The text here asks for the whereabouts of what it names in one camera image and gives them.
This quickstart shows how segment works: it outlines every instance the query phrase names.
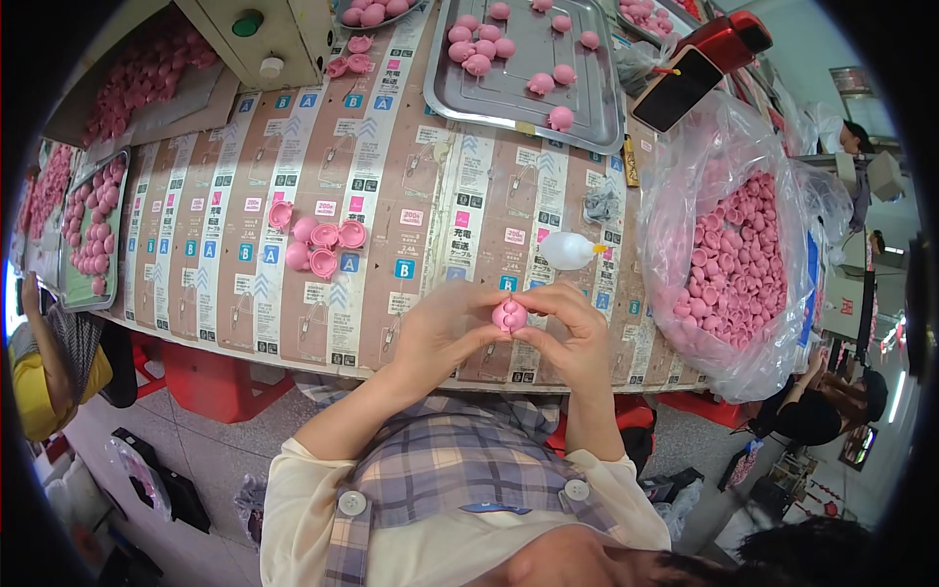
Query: woman in yellow shirt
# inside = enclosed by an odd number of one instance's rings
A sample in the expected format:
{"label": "woman in yellow shirt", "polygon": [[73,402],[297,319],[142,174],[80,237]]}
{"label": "woman in yellow shirt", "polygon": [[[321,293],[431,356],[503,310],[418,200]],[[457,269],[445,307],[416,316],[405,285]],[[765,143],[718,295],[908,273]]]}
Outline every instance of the woman in yellow shirt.
{"label": "woman in yellow shirt", "polygon": [[27,321],[10,336],[8,347],[13,393],[28,439],[49,438],[97,393],[117,408],[133,404],[137,383],[126,331],[58,304],[44,316],[32,271],[23,278],[20,298]]}

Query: glue bottle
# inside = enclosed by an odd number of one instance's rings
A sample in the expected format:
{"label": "glue bottle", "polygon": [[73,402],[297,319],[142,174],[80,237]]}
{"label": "glue bottle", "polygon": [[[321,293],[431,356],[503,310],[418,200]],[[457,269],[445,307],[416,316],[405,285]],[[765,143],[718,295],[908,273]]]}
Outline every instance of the glue bottle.
{"label": "glue bottle", "polygon": [[552,232],[541,241],[538,250],[552,268],[570,271],[586,267],[594,255],[607,248],[575,232]]}

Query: red stool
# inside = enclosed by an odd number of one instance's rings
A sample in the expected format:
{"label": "red stool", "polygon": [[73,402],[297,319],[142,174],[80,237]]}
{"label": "red stool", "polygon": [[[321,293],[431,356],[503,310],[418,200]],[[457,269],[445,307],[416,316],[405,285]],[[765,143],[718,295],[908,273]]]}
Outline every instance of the red stool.
{"label": "red stool", "polygon": [[294,387],[286,371],[273,385],[252,381],[247,361],[205,350],[163,343],[162,356],[166,387],[178,404],[223,424],[251,420]]}
{"label": "red stool", "polygon": [[[616,394],[613,396],[613,409],[616,411],[616,427],[620,430],[638,426],[648,428],[655,419],[652,408],[640,394]],[[567,432],[567,414],[561,413],[558,428],[545,441],[545,446],[564,458],[564,434]]]}
{"label": "red stool", "polygon": [[160,345],[160,339],[154,336],[147,336],[137,331],[131,331],[131,347],[133,349],[133,368],[137,370],[146,379],[146,383],[137,386],[137,399],[150,395],[153,392],[166,387],[166,377],[153,375],[146,370],[146,362],[150,357],[146,355],[145,348],[157,348]]}
{"label": "red stool", "polygon": [[732,406],[724,400],[717,402],[711,392],[696,394],[694,392],[672,392],[670,394],[657,394],[655,401],[670,408],[698,414],[711,422],[736,429],[749,420],[746,414],[746,404]]}

